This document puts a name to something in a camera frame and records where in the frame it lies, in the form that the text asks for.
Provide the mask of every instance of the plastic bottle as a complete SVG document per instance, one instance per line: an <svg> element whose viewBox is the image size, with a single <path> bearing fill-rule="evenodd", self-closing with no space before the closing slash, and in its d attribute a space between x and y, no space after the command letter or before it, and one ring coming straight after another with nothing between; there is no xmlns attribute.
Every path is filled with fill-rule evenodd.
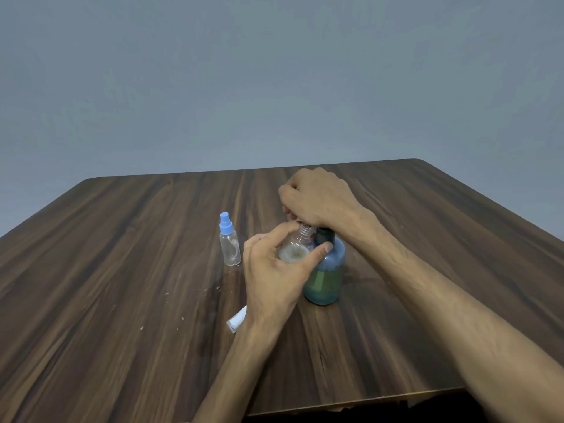
<svg viewBox="0 0 564 423"><path fill-rule="evenodd" d="M333 243L333 249L312 271L303 287L303 295L320 306L334 303L339 298L345 269L345 244L330 228L317 227L314 246L325 242Z"/></svg>
<svg viewBox="0 0 564 423"><path fill-rule="evenodd" d="M278 258L286 263L295 263L305 258L315 246L311 239L315 227L303 224L278 250Z"/></svg>
<svg viewBox="0 0 564 423"><path fill-rule="evenodd" d="M241 250L237 232L233 229L233 223L229 219L229 213L222 212L219 216L219 243L223 251L223 260L227 266L236 266L241 262Z"/></svg>

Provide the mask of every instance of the wood grain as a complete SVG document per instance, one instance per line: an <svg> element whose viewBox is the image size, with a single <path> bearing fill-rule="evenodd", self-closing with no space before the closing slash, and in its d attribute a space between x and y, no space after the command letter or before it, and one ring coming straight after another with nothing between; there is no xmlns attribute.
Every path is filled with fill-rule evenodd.
<svg viewBox="0 0 564 423"><path fill-rule="evenodd" d="M564 364L564 243L420 160L324 166L407 247ZM241 243L286 220L298 167L92 178L0 238L0 422L183 422L245 304ZM250 414L454 389L440 350L348 247L342 295L302 299Z"/></svg>

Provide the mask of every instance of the left hand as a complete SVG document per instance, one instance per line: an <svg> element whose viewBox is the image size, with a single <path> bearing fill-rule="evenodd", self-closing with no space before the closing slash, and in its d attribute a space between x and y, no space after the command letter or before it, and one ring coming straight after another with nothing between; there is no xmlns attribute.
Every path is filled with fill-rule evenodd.
<svg viewBox="0 0 564 423"><path fill-rule="evenodd" d="M270 233L256 234L245 242L243 267L247 313L243 325L279 334L312 270L331 251L332 244L326 242L300 262L288 264L279 260L277 247L299 227L300 223L295 221L282 223Z"/></svg>

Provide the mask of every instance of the gray wall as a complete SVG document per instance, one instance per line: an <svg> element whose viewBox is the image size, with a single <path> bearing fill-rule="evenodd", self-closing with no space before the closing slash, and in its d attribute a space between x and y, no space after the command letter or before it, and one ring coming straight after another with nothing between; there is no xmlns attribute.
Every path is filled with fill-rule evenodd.
<svg viewBox="0 0 564 423"><path fill-rule="evenodd" d="M422 158L564 239L564 0L0 0L0 235L88 177Z"/></svg>

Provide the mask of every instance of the blue spray nozzle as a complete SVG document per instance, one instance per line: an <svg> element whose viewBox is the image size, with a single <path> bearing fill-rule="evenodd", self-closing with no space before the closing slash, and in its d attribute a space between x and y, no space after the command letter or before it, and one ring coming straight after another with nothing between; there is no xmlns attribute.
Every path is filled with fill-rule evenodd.
<svg viewBox="0 0 564 423"><path fill-rule="evenodd" d="M221 234L231 234L233 233L233 223L229 219L228 212L222 212L219 215L219 231Z"/></svg>

